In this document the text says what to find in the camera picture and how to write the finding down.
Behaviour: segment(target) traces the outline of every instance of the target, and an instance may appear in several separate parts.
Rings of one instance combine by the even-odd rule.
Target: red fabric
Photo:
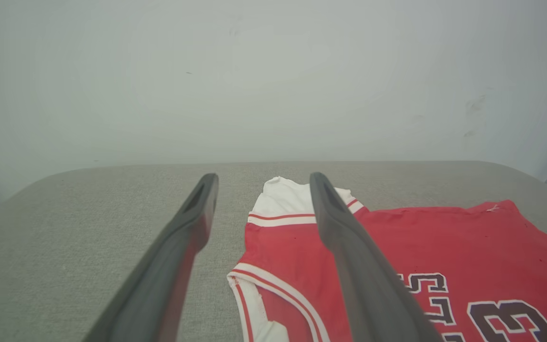
[[[421,291],[414,294],[424,312],[434,314],[441,309],[433,307],[430,298],[449,299],[453,321],[434,323],[440,333],[462,333],[466,342],[482,341],[482,334],[499,331],[513,342],[547,340],[546,331],[530,331],[536,328],[531,318],[538,314],[547,323],[547,235],[523,218],[511,201],[470,209],[362,208],[355,215],[406,285],[411,274],[415,279],[420,277],[415,274],[444,276],[447,293],[429,292],[429,286],[436,291],[436,282],[423,280]],[[264,228],[248,223],[245,244],[240,262],[269,271],[298,290],[322,318],[331,341],[351,340],[334,258],[322,245],[315,224]],[[260,294],[268,319],[286,325],[291,342],[312,339],[294,306],[267,290]],[[473,304],[471,316],[469,303],[475,302],[493,304]],[[510,327],[512,331],[498,318],[490,320],[497,332],[479,331],[478,326],[487,325],[477,325],[478,313],[495,311],[495,305],[501,313],[516,315],[524,309],[530,316],[516,316],[520,325]],[[545,324],[537,317],[536,321]]]

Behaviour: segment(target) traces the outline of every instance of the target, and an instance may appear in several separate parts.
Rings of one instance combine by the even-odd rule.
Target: wall
[[[547,1],[0,0],[0,202],[102,165],[547,176]]]

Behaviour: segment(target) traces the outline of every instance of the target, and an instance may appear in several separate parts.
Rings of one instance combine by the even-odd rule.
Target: red jersey
[[[547,342],[547,235],[511,201],[369,212],[337,189],[448,342]],[[228,274],[245,342],[351,341],[308,184],[268,181]]]

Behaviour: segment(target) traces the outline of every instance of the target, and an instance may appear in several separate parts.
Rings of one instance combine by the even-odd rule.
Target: gray table
[[[210,242],[198,255],[181,341],[240,341],[225,275],[245,250],[263,183],[325,173],[371,210],[471,207],[510,199],[547,233],[547,185],[487,162],[136,165],[44,178],[0,205],[0,341],[78,341],[199,178],[220,177]]]

